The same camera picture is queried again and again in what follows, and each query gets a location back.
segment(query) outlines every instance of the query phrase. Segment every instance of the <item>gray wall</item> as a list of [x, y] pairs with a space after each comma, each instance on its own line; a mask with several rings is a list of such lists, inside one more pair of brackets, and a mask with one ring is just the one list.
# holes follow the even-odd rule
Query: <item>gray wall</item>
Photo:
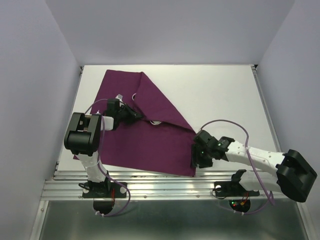
[[294, 0], [46, 0], [84, 64], [257, 64]]
[[[258, 66], [282, 150], [300, 151], [320, 174], [320, 1], [296, 0]], [[320, 233], [320, 184], [307, 200]]]
[[79, 66], [43, 0], [2, 0], [0, 36], [0, 239], [25, 240], [54, 171]]

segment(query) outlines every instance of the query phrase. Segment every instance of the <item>folded cloth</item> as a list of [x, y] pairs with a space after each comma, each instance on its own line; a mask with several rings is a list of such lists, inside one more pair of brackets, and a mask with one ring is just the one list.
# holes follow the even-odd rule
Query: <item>folded cloth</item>
[[[194, 176], [191, 146], [195, 132], [172, 103], [143, 72], [107, 70], [95, 101], [118, 94], [143, 120], [106, 131], [100, 156], [103, 164]], [[103, 113], [107, 103], [96, 103], [91, 114]], [[161, 121], [153, 124], [150, 121]]]

